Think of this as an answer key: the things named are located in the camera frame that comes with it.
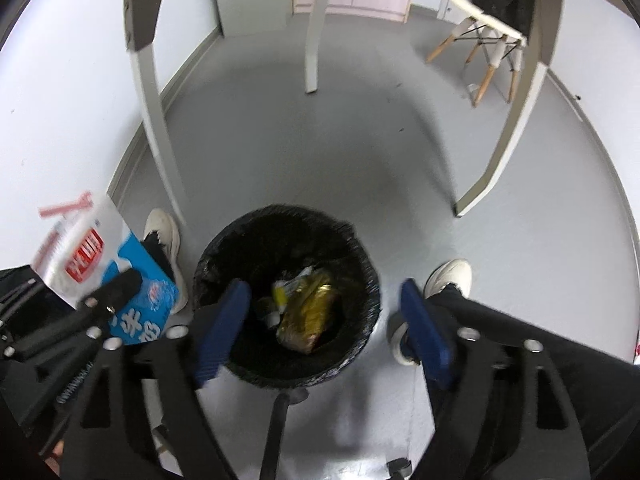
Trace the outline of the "blue white milk carton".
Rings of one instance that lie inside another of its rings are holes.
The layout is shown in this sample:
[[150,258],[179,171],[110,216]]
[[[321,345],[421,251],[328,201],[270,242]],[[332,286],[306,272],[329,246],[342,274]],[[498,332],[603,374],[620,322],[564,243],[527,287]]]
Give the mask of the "blue white milk carton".
[[157,339],[178,300],[178,287],[130,230],[112,200],[85,192],[77,200],[39,209],[56,219],[32,262],[50,289],[73,307],[130,269],[141,285],[111,315],[111,334],[125,344]]

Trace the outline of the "gold foil snack bag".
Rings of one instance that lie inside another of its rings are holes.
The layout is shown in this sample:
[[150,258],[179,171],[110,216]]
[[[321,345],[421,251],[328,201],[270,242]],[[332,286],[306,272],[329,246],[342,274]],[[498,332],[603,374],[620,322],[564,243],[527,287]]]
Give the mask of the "gold foil snack bag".
[[326,328],[336,295],[332,275],[311,266],[292,280],[275,282],[273,301],[279,315],[280,343],[291,350],[310,353]]

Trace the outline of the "black trash bin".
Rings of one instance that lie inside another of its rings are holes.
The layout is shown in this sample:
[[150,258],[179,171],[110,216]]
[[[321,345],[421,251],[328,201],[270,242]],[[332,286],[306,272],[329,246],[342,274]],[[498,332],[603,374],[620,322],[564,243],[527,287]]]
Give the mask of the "black trash bin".
[[196,266],[195,304],[216,304],[235,280],[247,284],[250,304],[227,366],[260,388],[334,378],[381,311],[378,274],[354,227],[301,206],[257,209],[220,231]]

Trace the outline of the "white right shoe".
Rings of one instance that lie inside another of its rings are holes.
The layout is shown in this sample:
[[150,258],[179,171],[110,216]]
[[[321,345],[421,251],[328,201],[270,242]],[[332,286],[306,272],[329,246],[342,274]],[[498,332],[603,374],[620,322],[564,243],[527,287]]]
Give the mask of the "white right shoe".
[[[428,277],[422,296],[427,300],[441,300],[446,295],[454,300],[468,299],[472,289],[471,263],[462,258],[444,262]],[[400,311],[392,314],[387,326],[387,340],[394,360],[402,366],[418,366],[420,360],[409,344],[408,324]]]

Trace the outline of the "white shoe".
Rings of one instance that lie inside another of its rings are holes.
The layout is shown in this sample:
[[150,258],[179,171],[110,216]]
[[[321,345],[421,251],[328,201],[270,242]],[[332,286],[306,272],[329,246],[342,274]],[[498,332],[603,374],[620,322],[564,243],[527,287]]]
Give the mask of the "white shoe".
[[178,299],[171,313],[182,311],[188,304],[189,292],[179,268],[181,238],[174,217],[163,209],[153,209],[146,218],[142,245],[178,288]]
[[[444,262],[428,277],[422,296],[427,300],[441,300],[446,295],[454,300],[468,299],[472,289],[471,263],[462,258]],[[392,314],[387,326],[387,340],[394,360],[402,366],[418,366],[420,360],[409,344],[408,324],[400,311]]]

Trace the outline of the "white left shoe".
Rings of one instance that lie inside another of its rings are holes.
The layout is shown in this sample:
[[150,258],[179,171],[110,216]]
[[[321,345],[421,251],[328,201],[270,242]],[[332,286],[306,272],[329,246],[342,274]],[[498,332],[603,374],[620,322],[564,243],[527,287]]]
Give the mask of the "white left shoe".
[[142,245],[178,288],[178,299],[171,313],[182,311],[188,304],[189,292],[179,268],[181,238],[174,217],[163,209],[153,209],[146,218]]

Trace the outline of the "black trouser legs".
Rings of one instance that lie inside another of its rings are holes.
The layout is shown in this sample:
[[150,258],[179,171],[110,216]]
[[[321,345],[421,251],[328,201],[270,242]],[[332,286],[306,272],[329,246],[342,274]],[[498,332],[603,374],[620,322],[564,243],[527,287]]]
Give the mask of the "black trouser legs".
[[570,396],[593,479],[639,477],[639,369],[469,299],[428,300],[488,338],[544,346]]

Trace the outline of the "white chair wooden legs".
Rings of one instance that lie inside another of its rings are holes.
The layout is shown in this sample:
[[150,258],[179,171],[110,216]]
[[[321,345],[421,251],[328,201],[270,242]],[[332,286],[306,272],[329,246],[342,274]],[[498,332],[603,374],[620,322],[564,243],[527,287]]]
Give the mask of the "white chair wooden legs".
[[524,53],[528,43],[527,37],[504,21],[482,10],[471,0],[447,1],[464,13],[464,19],[454,26],[450,34],[427,55],[425,62],[433,62],[435,58],[455,42],[473,41],[474,46],[464,65],[469,65],[477,52],[480,51],[484,52],[487,62],[486,73],[475,90],[472,99],[473,106],[477,107],[480,104],[492,78],[494,78],[503,61],[506,61],[506,64],[509,65],[511,74],[506,102],[512,103],[516,90],[518,90],[518,81],[524,65]]

